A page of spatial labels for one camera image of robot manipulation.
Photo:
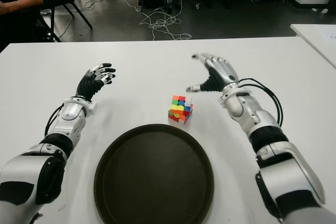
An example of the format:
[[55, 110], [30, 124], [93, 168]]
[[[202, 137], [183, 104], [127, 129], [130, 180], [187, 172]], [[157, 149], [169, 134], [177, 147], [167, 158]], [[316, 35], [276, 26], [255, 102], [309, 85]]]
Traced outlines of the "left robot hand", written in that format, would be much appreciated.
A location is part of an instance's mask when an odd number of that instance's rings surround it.
[[105, 85], [111, 84], [115, 78], [116, 70], [112, 68], [111, 63], [100, 63], [89, 69], [80, 80], [76, 96], [82, 97], [87, 101], [92, 100], [92, 97], [98, 93]]

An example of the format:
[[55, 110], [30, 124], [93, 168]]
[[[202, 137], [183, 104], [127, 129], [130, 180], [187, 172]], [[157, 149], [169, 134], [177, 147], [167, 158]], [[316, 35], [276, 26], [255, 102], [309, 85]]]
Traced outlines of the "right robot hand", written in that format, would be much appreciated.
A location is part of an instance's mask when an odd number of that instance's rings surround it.
[[209, 76], [204, 83], [187, 87], [186, 92], [221, 92], [226, 86], [239, 81], [236, 71], [226, 59], [208, 53], [194, 54], [192, 59], [200, 61]]

